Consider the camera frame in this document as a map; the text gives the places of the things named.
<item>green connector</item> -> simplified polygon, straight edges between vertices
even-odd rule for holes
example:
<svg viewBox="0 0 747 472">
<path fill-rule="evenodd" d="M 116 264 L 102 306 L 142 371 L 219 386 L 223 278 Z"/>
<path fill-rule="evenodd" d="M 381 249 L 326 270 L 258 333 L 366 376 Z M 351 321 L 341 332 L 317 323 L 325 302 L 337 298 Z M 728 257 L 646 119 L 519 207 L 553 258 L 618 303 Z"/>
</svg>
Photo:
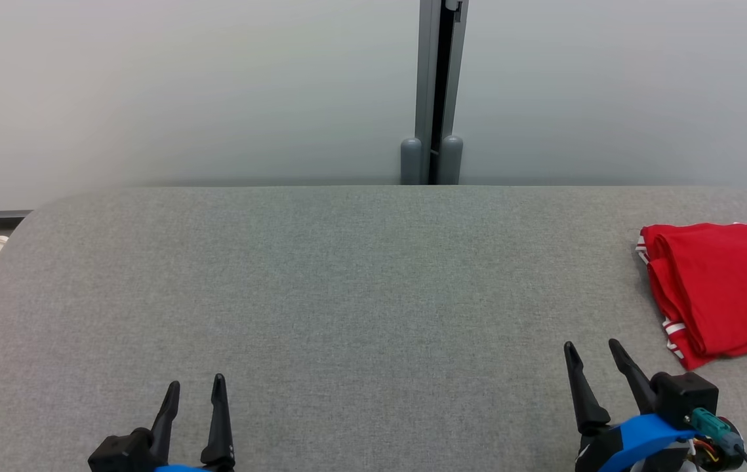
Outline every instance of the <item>green connector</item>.
<svg viewBox="0 0 747 472">
<path fill-rule="evenodd" d="M 697 408 L 691 412 L 691 426 L 700 433 L 711 437 L 726 454 L 736 454 L 735 446 L 743 448 L 743 439 L 732 431 L 723 420 L 713 415 L 705 408 Z"/>
</svg>

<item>gray rounded bracket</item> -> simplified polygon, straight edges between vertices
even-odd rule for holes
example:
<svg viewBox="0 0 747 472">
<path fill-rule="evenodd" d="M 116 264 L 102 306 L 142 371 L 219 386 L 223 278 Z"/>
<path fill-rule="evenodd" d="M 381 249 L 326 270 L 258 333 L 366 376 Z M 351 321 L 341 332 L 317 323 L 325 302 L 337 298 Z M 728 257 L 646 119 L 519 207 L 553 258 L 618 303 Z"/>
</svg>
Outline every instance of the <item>gray rounded bracket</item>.
<svg viewBox="0 0 747 472">
<path fill-rule="evenodd" d="M 446 136 L 440 142 L 437 165 L 438 185 L 458 185 L 460 156 L 464 153 L 464 141 L 457 136 Z"/>
<path fill-rule="evenodd" d="M 403 185 L 422 185 L 423 175 L 423 142 L 418 138 L 407 138 L 400 144 L 400 183 Z"/>
</svg>

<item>white partition panel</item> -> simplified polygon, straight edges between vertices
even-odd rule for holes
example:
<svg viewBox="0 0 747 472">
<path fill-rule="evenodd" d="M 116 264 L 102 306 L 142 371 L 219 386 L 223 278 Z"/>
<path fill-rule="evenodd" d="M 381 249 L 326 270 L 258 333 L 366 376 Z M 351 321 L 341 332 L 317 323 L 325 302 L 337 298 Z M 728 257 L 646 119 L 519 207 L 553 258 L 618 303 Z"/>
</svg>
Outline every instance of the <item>white partition panel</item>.
<svg viewBox="0 0 747 472">
<path fill-rule="evenodd" d="M 107 186 L 398 183 L 418 12 L 0 0 L 0 210 Z"/>
<path fill-rule="evenodd" d="M 473 0 L 462 184 L 747 186 L 747 1 Z"/>
</svg>

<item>red fabric with white stripes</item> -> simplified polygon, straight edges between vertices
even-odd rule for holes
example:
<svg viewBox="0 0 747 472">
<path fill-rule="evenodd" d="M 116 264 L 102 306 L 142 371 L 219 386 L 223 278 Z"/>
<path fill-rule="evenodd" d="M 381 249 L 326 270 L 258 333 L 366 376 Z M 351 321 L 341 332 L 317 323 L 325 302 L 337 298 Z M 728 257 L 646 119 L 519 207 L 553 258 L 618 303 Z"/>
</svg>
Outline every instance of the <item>red fabric with white stripes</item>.
<svg viewBox="0 0 747 472">
<path fill-rule="evenodd" d="M 678 349 L 669 347 L 684 367 L 745 355 L 747 224 L 654 225 L 641 233 L 650 287 Z"/>
</svg>

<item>gray table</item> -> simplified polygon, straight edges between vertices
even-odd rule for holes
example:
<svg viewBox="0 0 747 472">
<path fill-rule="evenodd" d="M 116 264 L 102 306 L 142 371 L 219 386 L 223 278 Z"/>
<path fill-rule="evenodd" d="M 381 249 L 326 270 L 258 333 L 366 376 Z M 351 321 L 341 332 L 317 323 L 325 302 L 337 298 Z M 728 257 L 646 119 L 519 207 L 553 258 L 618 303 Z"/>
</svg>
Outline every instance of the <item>gray table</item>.
<svg viewBox="0 0 747 472">
<path fill-rule="evenodd" d="M 672 187 L 146 189 L 32 213 L 0 256 L 0 470 L 86 470 L 182 383 L 197 464 L 213 374 L 238 472 L 573 470 L 562 344 L 621 421 L 607 340 L 680 373 L 634 254 L 646 224 L 747 223 Z M 747 357 L 699 370 L 747 439 Z"/>
</svg>

